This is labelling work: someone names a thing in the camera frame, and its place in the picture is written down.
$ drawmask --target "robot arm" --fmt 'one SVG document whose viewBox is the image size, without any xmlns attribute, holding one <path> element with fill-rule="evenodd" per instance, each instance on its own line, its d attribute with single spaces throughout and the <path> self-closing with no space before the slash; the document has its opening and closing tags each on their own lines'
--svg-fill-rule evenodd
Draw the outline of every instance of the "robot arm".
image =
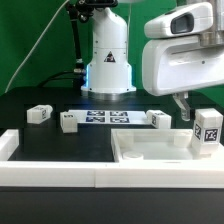
<svg viewBox="0 0 224 224">
<path fill-rule="evenodd" d="M 187 0 L 145 25 L 143 86 L 152 95 L 173 94 L 190 119 L 187 91 L 224 83 L 224 0 Z"/>
<path fill-rule="evenodd" d="M 78 0 L 76 2 L 76 9 L 79 11 L 79 20 L 86 23 L 89 17 L 93 16 L 95 8 L 112 8 L 118 5 L 117 0 Z"/>
</svg>

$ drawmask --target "table surface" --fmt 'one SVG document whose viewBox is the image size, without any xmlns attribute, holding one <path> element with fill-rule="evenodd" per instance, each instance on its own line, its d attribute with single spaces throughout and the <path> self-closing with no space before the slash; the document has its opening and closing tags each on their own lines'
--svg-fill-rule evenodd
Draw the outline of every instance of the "table surface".
<svg viewBox="0 0 224 224">
<path fill-rule="evenodd" d="M 207 97 L 192 93 L 192 108 L 223 108 Z M 51 105 L 51 119 L 40 125 L 27 124 L 26 110 L 36 105 Z M 78 124 L 78 133 L 64 134 L 60 127 L 60 112 L 73 110 L 144 111 L 162 110 L 172 116 L 172 128 L 193 128 L 193 121 L 180 118 L 180 109 L 172 96 L 154 97 L 143 90 L 136 96 L 111 102 L 80 96 L 70 88 L 16 88 L 0 97 L 0 128 L 20 130 L 20 147 L 10 160 L 16 161 L 78 161 L 114 162 L 111 149 L 112 128 L 153 128 L 133 124 Z"/>
<path fill-rule="evenodd" d="M 26 110 L 39 104 L 54 107 L 52 119 L 38 127 L 27 125 Z M 196 92 L 190 94 L 189 104 L 196 109 L 216 108 L 224 112 Z M 171 96 L 154 97 L 144 91 L 137 91 L 133 98 L 107 102 L 83 98 L 73 89 L 24 87 L 1 96 L 0 109 L 1 132 L 16 128 L 21 134 L 22 147 L 12 160 L 113 162 L 109 138 L 113 125 L 83 124 L 77 134 L 64 135 L 58 118 L 60 112 L 68 109 L 145 112 L 159 109 L 172 116 L 172 128 L 193 127 L 193 121 L 181 120 L 180 109 Z M 0 198 L 0 223 L 7 224 L 224 223 L 223 189 L 0 187 Z"/>
</svg>

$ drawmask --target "white cube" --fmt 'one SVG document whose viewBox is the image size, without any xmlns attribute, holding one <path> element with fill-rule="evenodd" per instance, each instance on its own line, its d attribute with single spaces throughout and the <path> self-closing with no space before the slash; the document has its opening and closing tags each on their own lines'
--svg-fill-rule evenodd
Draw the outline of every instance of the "white cube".
<svg viewBox="0 0 224 224">
<path fill-rule="evenodd" d="M 196 110 L 192 147 L 196 154 L 212 154 L 219 147 L 223 116 L 215 109 Z"/>
<path fill-rule="evenodd" d="M 27 123 L 40 124 L 51 117 L 53 108 L 50 105 L 38 105 L 27 110 Z"/>
<path fill-rule="evenodd" d="M 64 133 L 78 132 L 78 121 L 74 113 L 63 112 L 60 114 L 61 128 Z"/>
<path fill-rule="evenodd" d="M 148 110 L 146 116 L 157 129 L 170 129 L 172 117 L 161 110 Z"/>
</svg>

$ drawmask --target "white box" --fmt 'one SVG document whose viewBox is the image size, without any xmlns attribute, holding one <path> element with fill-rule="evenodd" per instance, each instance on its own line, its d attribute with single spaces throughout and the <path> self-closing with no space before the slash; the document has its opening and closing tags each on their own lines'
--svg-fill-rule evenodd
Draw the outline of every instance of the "white box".
<svg viewBox="0 0 224 224">
<path fill-rule="evenodd" d="M 197 154 L 212 154 L 219 147 L 223 116 L 213 108 L 198 109 L 195 116 L 192 147 Z"/>
<path fill-rule="evenodd" d="M 77 118 L 72 112 L 62 112 L 60 114 L 60 124 L 64 133 L 78 132 Z"/>
<path fill-rule="evenodd" d="M 40 124 L 51 117 L 53 108 L 50 105 L 38 105 L 27 110 L 27 123 Z"/>
<path fill-rule="evenodd" d="M 161 110 L 148 110 L 146 112 L 148 121 L 157 129 L 170 129 L 171 128 L 171 116 L 165 114 Z"/>
</svg>

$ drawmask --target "green wall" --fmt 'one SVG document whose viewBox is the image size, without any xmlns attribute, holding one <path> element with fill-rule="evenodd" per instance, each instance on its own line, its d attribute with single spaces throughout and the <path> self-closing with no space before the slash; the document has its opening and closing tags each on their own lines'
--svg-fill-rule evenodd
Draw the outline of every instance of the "green wall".
<svg viewBox="0 0 224 224">
<path fill-rule="evenodd" d="M 48 24 L 63 0 L 1 0 L 0 3 L 0 94 L 4 93 L 10 77 L 28 54 L 45 26 Z M 142 88 L 141 60 L 142 50 L 148 39 L 144 35 L 144 24 L 152 18 L 176 6 L 175 0 L 145 0 L 132 5 L 129 40 L 129 63 L 133 67 L 133 84 Z M 113 9 L 126 21 L 129 5 L 119 4 Z M 79 24 L 81 50 L 85 63 L 92 57 L 91 21 Z M 27 61 L 12 88 L 17 86 L 36 86 L 48 76 L 75 66 L 72 30 L 68 15 L 62 10 L 37 49 Z M 49 86 L 71 86 L 71 82 L 54 82 Z M 223 103 L 223 91 L 206 89 L 209 97 Z"/>
</svg>

